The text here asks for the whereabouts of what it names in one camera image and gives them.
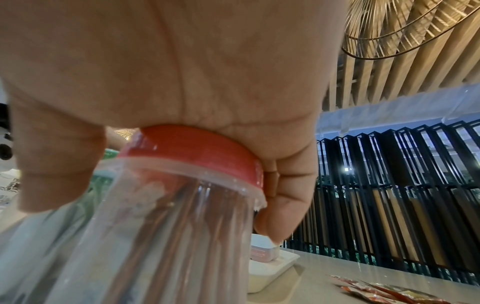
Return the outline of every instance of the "red plastic cap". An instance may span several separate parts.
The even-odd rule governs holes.
[[[201,166],[263,187],[262,164],[241,144],[216,133],[187,126],[142,128],[119,157],[157,157]]]

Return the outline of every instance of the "table surface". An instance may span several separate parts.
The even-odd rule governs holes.
[[[283,249],[300,255],[295,265],[264,290],[248,295],[248,303],[360,304],[365,301],[343,292],[330,275],[366,282],[409,287],[450,301],[479,303],[480,287],[365,265],[318,254]]]

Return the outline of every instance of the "human palm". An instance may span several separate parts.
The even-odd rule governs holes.
[[[317,176],[315,123],[343,2],[0,2],[0,76],[11,104],[21,207],[85,190],[104,126],[182,124],[226,135],[264,163],[274,241],[303,218]]]

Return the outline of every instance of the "black slatted partition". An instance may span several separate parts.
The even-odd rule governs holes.
[[[480,121],[318,141],[288,248],[478,285]]]

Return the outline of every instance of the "condiment packet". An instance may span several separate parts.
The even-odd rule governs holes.
[[[338,276],[338,275],[331,275],[331,277],[336,278],[337,280],[342,281],[344,283],[350,284],[350,285],[354,286],[356,289],[359,289],[361,291],[365,291],[365,292],[377,294],[377,295],[380,295],[380,296],[383,296],[383,297],[386,297],[386,298],[397,300],[397,298],[395,296],[393,296],[389,293],[383,292],[383,291],[381,291],[381,290],[379,290],[375,287],[372,287],[371,285],[366,284],[364,282],[355,281],[355,280],[352,280],[352,279],[349,279],[349,278],[346,278],[346,277],[341,277],[341,276]]]
[[[369,284],[372,287],[375,287],[381,291],[384,291],[386,293],[389,293],[398,299],[405,301],[407,303],[411,304],[450,304],[450,302],[445,301],[444,299],[441,299],[437,296],[417,291],[414,289],[409,289],[409,288],[403,288],[403,287],[398,287],[398,286],[393,286],[393,285],[386,285],[386,284],[380,284],[380,283],[371,283]]]
[[[397,300],[394,300],[394,299],[390,299],[390,298],[386,298],[386,297],[383,297],[381,295],[374,294],[374,293],[371,293],[371,292],[366,292],[366,291],[363,291],[363,290],[360,290],[360,289],[357,289],[357,288],[354,288],[354,287],[342,286],[342,289],[349,292],[349,293],[352,293],[356,296],[364,298],[364,299],[366,299],[366,300],[368,300],[372,303],[405,304],[403,302],[400,302],[400,301],[397,301]]]

